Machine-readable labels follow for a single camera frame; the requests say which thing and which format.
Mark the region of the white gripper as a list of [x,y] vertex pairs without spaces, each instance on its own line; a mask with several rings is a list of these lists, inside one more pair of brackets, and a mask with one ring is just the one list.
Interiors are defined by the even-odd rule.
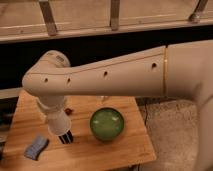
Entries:
[[66,104],[65,96],[43,96],[36,100],[39,110],[45,114],[59,113]]

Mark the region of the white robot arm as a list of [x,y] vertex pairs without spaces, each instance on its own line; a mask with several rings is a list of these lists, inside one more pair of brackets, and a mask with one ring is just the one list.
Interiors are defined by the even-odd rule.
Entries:
[[193,101],[198,152],[193,171],[213,171],[213,40],[160,46],[72,67],[61,52],[46,52],[23,76],[57,136],[71,126],[67,95],[169,97]]

